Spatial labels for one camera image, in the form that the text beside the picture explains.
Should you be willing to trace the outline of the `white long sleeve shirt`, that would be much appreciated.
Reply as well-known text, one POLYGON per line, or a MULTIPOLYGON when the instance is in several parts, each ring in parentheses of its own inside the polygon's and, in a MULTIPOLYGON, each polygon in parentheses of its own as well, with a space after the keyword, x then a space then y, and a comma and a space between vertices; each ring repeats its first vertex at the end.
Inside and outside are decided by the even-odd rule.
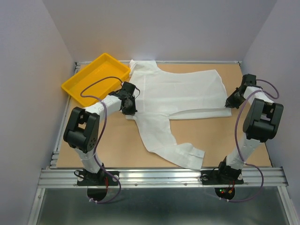
POLYGON ((135 120, 146 150, 180 167, 201 169, 205 152, 191 143, 177 144, 170 120, 230 117, 218 72, 170 73, 153 60, 131 60, 129 67, 130 82, 138 88, 139 97, 135 101, 138 112, 126 118, 135 120))

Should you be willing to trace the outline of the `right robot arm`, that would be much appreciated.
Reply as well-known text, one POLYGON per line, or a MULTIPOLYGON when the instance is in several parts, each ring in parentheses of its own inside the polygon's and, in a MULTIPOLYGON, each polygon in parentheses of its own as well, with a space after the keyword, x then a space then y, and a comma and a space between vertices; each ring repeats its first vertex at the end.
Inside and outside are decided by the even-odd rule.
POLYGON ((273 139, 278 132, 284 106, 267 97, 267 92, 258 87, 247 87, 245 101, 241 108, 250 103, 250 109, 243 123, 243 137, 237 138, 238 124, 242 111, 239 112, 235 128, 235 149, 220 162, 216 170, 216 179, 221 183, 237 181, 248 158, 256 148, 267 140, 273 139))

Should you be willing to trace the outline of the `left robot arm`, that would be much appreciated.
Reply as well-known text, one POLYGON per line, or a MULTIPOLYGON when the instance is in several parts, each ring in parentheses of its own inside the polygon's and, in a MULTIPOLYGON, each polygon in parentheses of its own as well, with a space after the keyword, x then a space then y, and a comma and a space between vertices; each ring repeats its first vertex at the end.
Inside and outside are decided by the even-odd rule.
POLYGON ((104 164, 96 156, 96 148, 104 133, 99 132, 100 122, 104 121, 105 128, 107 117, 117 111, 124 115, 135 115, 135 89, 113 91, 91 106, 75 107, 71 111, 63 140, 77 152, 83 164, 82 171, 75 173, 79 181, 90 180, 95 185, 104 181, 104 164))

